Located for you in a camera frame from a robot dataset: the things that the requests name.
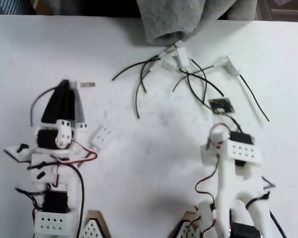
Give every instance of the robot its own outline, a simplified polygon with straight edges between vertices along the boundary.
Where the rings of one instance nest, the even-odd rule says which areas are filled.
[[[4,150],[18,163],[29,164],[27,169],[36,191],[16,190],[33,202],[33,237],[79,237],[84,187],[77,166],[96,159],[97,154],[85,146],[88,144],[88,126],[78,89],[92,86],[94,83],[62,80],[56,87],[42,93],[33,103],[31,114],[37,100],[54,91],[35,129],[37,147],[21,144]]]

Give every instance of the white table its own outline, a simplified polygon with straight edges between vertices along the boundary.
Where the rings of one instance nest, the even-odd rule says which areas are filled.
[[[231,99],[244,131],[255,136],[263,174],[277,184],[271,210],[288,237],[298,237],[298,23],[217,21],[187,48],[202,66],[230,55],[242,69],[271,123],[254,106],[258,122],[237,79],[220,69],[208,77]],[[28,171],[2,149],[34,144],[29,107],[62,78],[95,81],[95,89],[81,92],[87,122],[91,128],[109,124],[119,135],[81,168],[85,210],[101,210],[113,237],[166,237],[202,199],[194,185],[212,170],[203,168],[200,156],[212,115],[185,84],[171,93],[176,73],[161,69],[146,78],[140,120],[132,104],[140,69],[111,82],[125,66],[162,49],[147,45],[139,20],[0,16],[0,237],[31,237],[33,231],[31,201],[14,191],[33,188]],[[210,89],[208,97],[217,94]],[[37,105],[36,121],[47,100]]]

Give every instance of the red wire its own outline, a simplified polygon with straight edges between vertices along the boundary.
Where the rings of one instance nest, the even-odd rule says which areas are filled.
[[[61,162],[61,165],[69,165],[69,164],[82,163],[82,162],[87,162],[87,161],[95,160],[97,158],[97,153],[95,151],[90,150],[90,149],[87,149],[86,147],[84,147],[83,145],[81,145],[79,142],[77,142],[75,139],[73,139],[73,141],[76,144],[80,145],[88,153],[93,154],[94,157],[92,157],[92,158],[86,158],[86,159],[81,159],[81,160],[74,160],[74,161],[64,161],[64,162]]]

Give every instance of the gray cloth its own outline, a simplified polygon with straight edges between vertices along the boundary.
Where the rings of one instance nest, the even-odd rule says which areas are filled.
[[[226,13],[230,20],[254,20],[257,0],[137,0],[146,37],[154,45],[186,40]]]

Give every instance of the cable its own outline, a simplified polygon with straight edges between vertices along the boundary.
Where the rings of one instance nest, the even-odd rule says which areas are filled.
[[[272,218],[273,222],[275,223],[277,229],[279,230],[280,234],[282,235],[283,238],[287,238],[285,232],[283,231],[282,227],[279,225],[276,217],[274,216],[274,214],[272,213],[272,211],[269,211],[270,213],[270,217]]]
[[[198,220],[200,220],[201,216],[199,216],[198,218],[194,219],[193,221],[190,222],[190,224],[188,225],[188,229],[187,229],[187,232],[185,234],[185,237],[188,238],[188,234],[189,234],[189,229],[190,227],[192,226],[192,224]]]
[[[202,78],[202,77],[200,77],[200,76],[198,76],[198,75],[195,75],[195,74],[193,74],[193,73],[185,72],[185,71],[183,71],[183,70],[181,70],[181,69],[179,69],[179,71],[182,72],[182,73],[184,73],[184,74],[186,74],[186,75],[194,76],[194,77],[196,77],[196,78],[201,79],[202,81],[207,82],[207,83],[210,84],[215,90],[217,90],[218,93],[219,93],[222,97],[224,97],[224,94],[222,93],[222,91],[221,91],[220,89],[218,89],[218,87],[215,86],[213,83],[211,83],[210,81],[206,80],[205,78]],[[172,91],[175,90],[175,88],[176,88],[176,86],[177,86],[178,84],[179,84],[179,81],[177,82],[177,84],[175,85],[175,87],[173,88]]]
[[[238,129],[241,133],[244,133],[244,132],[242,131],[242,128],[241,128],[240,125],[238,124],[237,120],[235,120],[232,116],[227,115],[227,114],[222,114],[222,113],[220,113],[219,115],[230,118],[230,119],[234,122],[234,124],[237,126],[237,129]]]
[[[72,141],[74,141],[75,143],[77,143],[78,145],[80,145],[86,152],[93,154],[94,157],[92,158],[84,158],[81,160],[74,160],[74,161],[62,161],[59,158],[55,157],[58,162],[60,162],[61,165],[69,165],[69,164],[76,164],[76,163],[83,163],[83,162],[87,162],[87,161],[91,161],[91,160],[95,160],[97,158],[97,153],[91,149],[87,149],[86,147],[84,147],[82,144],[80,144],[76,139],[72,138]]]
[[[252,205],[254,202],[259,201],[259,200],[268,200],[269,199],[269,195],[270,195],[270,191],[268,191],[267,193],[265,193],[263,196],[260,197],[255,197],[253,199],[251,199],[246,205],[245,208],[248,209],[250,205]]]
[[[196,63],[193,59],[191,59],[191,61],[193,62],[193,64],[195,64],[200,69],[200,71],[202,72],[202,74],[204,75],[204,78],[206,80],[205,81],[204,93],[203,93],[203,99],[202,99],[202,101],[205,102],[205,96],[206,96],[206,93],[207,93],[207,86],[208,86],[207,76],[205,75],[204,70],[198,65],[198,63]]]
[[[53,87],[53,88],[49,88],[48,90],[44,91],[43,93],[41,93],[35,100],[34,102],[32,103],[31,105],[31,109],[30,109],[30,126],[32,127],[33,126],[33,108],[35,106],[35,104],[37,103],[37,101],[43,97],[45,94],[47,94],[48,92],[52,91],[52,90],[55,90],[57,88],[56,87]]]
[[[143,64],[143,63],[147,63],[147,62],[153,62],[153,61],[157,61],[157,60],[160,60],[160,59],[149,59],[149,60],[146,60],[146,61],[141,61],[141,62],[138,62],[138,63],[135,63],[135,64],[132,64],[131,66],[128,66],[127,68],[123,69],[122,71],[120,71],[115,77],[112,78],[111,81],[114,81],[119,75],[121,75],[123,72],[127,71],[128,69],[132,68],[132,67],[135,67],[137,65],[140,65],[140,64]]]
[[[29,166],[27,169],[28,170],[32,170],[32,169],[40,169],[43,168],[45,166],[51,166],[51,165],[64,165],[67,167],[72,168],[78,175],[80,183],[81,183],[81,197],[82,197],[82,202],[81,202],[81,207],[80,207],[80,216],[79,216],[79,224],[78,224],[78,229],[77,229],[77,234],[76,234],[76,238],[79,238],[79,232],[81,229],[81,224],[82,224],[82,220],[83,220],[83,211],[84,211],[84,201],[85,201],[85,187],[84,187],[84,180],[83,177],[81,175],[81,173],[79,172],[79,170],[72,164],[61,164],[60,162],[50,162],[50,163],[46,163],[46,162],[42,162],[38,165],[35,166]]]
[[[250,93],[252,94],[254,100],[255,100],[255,103],[257,104],[259,110],[262,112],[262,114],[264,115],[264,117],[266,118],[267,121],[269,121],[268,117],[266,116],[266,114],[264,113],[264,111],[262,110],[262,108],[260,107],[254,93],[252,92],[252,90],[250,89],[250,87],[248,86],[248,84],[246,83],[244,77],[240,74],[240,78],[243,80],[244,84],[246,85],[246,87],[248,88],[248,90],[250,91]]]
[[[141,72],[140,72],[140,81],[139,81],[139,84],[137,85],[137,88],[136,88],[136,94],[135,94],[135,110],[136,110],[136,116],[137,116],[138,119],[140,119],[139,110],[138,110],[138,92],[139,92],[139,88],[140,88],[140,85],[143,85],[143,84],[144,84],[144,83],[143,83],[144,78],[145,78],[145,77],[148,75],[148,73],[150,72],[150,71],[147,71],[147,72],[144,74],[144,69],[145,69],[145,67],[148,65],[148,63],[152,62],[153,60],[159,60],[159,59],[154,59],[154,58],[156,58],[156,57],[158,57],[158,55],[157,55],[157,56],[154,56],[154,57],[152,57],[152,58],[150,58],[149,60],[147,60],[147,61],[145,62],[145,64],[143,65],[143,67],[142,67],[142,69],[141,69]]]
[[[213,220],[212,224],[208,228],[206,228],[204,231],[202,231],[200,238],[203,238],[204,233],[213,228],[213,226],[215,225],[215,221],[216,220]]]
[[[191,83],[190,83],[190,79],[189,79],[189,74],[187,74],[187,82],[188,82],[188,85],[189,85],[189,89],[191,91],[191,93],[193,94],[193,96],[204,106],[206,106],[208,109],[211,109],[208,105],[206,105],[205,103],[203,103],[203,101],[196,95],[196,93],[193,91],[193,88],[191,86]]]
[[[269,184],[269,186],[265,186],[264,189],[276,188],[276,185],[272,182],[268,181],[264,176],[262,176],[263,181]]]
[[[261,197],[253,198],[246,204],[246,206],[245,206],[246,209],[248,209],[250,205],[252,205],[254,202],[256,202],[258,200],[267,200],[269,198],[269,194],[270,194],[270,191]],[[274,216],[274,214],[272,213],[272,211],[269,211],[269,213],[270,213],[270,217],[272,218],[273,222],[275,223],[275,225],[276,225],[277,229],[279,230],[280,234],[282,235],[282,237],[287,238],[285,232],[283,231],[282,227],[278,223],[278,221],[277,221],[276,217]]]

